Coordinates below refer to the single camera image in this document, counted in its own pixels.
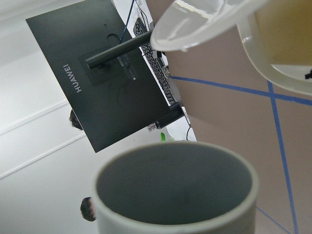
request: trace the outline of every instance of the black monitor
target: black monitor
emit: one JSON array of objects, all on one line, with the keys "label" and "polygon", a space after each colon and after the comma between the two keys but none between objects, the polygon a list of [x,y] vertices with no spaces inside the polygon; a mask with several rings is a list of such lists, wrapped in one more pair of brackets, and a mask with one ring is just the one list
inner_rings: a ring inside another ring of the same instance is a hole
[{"label": "black monitor", "polygon": [[[170,113],[137,48],[94,69],[86,59],[119,43],[110,0],[86,0],[26,20],[95,152]],[[124,40],[131,39],[126,31]]]}]

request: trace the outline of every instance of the blue line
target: blue line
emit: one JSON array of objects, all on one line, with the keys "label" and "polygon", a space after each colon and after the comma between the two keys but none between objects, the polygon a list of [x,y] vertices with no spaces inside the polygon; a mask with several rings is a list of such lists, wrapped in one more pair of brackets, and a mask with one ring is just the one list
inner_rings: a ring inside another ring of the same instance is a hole
[{"label": "blue line", "polygon": [[[268,88],[269,88],[270,93],[273,94],[274,93],[273,85],[269,81],[268,81]],[[288,165],[287,165],[287,159],[286,159],[286,154],[285,154],[284,141],[283,141],[282,130],[281,130],[280,122],[279,122],[279,116],[278,116],[278,111],[277,111],[277,106],[276,106],[276,100],[275,100],[274,97],[271,97],[271,104],[272,104],[272,110],[273,110],[275,125],[276,125],[276,131],[277,131],[279,148],[280,148],[281,156],[282,156],[282,162],[283,162],[283,167],[284,167],[284,174],[285,174],[287,190],[288,190],[288,197],[289,197],[289,202],[290,202],[291,211],[292,211],[292,221],[293,221],[294,233],[295,234],[299,234],[298,224],[297,224],[297,217],[296,217],[296,211],[295,211],[294,201],[293,201],[292,184],[291,184],[291,179],[290,179],[290,175],[289,175],[289,171],[288,171]]]},{"label": "blue line", "polygon": [[269,218],[273,223],[275,223],[278,227],[280,227],[282,230],[284,230],[285,232],[287,232],[288,234],[291,234],[286,228],[284,228],[281,224],[279,224],[275,219],[273,219],[271,216],[269,216],[267,213],[265,213],[262,209],[260,209],[259,207],[257,207],[257,209],[264,214],[267,218]]},{"label": "blue line", "polygon": [[171,77],[171,78],[189,81],[189,82],[207,84],[207,85],[211,85],[211,86],[215,86],[215,87],[231,89],[231,90],[241,91],[244,93],[255,94],[255,95],[260,95],[260,96],[264,96],[264,97],[280,99],[280,100],[284,100],[284,101],[292,101],[292,102],[312,106],[312,100],[304,99],[304,98],[300,98],[300,97],[293,97],[293,96],[288,96],[288,95],[283,95],[283,94],[276,94],[274,92],[271,93],[271,92],[267,92],[267,91],[260,91],[260,90],[256,90],[256,89],[243,88],[243,87],[239,87],[239,86],[235,86],[235,85],[222,84],[222,83],[206,81],[206,80],[201,80],[201,79],[185,78],[185,77]]}]

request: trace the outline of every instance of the blue cable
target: blue cable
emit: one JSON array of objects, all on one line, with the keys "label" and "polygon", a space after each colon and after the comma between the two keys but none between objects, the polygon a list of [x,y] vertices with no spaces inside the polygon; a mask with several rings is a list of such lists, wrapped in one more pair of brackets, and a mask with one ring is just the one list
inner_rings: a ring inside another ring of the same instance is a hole
[{"label": "blue cable", "polygon": [[123,30],[123,33],[122,33],[122,35],[121,35],[119,44],[122,43],[123,37],[125,36],[126,30],[127,30],[127,26],[128,26],[128,23],[129,23],[129,19],[130,19],[130,15],[131,15],[131,11],[132,11],[132,7],[133,7],[133,4],[134,4],[134,3],[135,3],[135,0],[132,0],[131,8],[130,8],[130,11],[129,11],[129,14],[128,14],[128,18],[127,18],[127,22],[126,22],[126,25],[125,25],[125,29]]}]

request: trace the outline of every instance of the white wall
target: white wall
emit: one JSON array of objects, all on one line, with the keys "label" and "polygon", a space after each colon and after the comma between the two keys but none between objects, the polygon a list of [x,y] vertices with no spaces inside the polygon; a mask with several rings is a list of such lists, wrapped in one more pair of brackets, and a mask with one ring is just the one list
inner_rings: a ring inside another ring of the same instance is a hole
[{"label": "white wall", "polygon": [[[84,132],[71,127],[71,107],[25,19],[78,1],[0,2],[1,234],[97,233],[79,210],[95,171],[166,131],[142,129],[95,154]],[[130,2],[116,6],[127,14]]]}]

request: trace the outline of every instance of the cup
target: cup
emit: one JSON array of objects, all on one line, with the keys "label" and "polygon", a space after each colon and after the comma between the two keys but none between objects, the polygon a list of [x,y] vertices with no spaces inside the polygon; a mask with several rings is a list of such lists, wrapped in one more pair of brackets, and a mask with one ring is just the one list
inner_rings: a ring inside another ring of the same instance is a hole
[{"label": "cup", "polygon": [[253,234],[258,189],[236,153],[171,141],[114,157],[92,197],[100,234]]}]

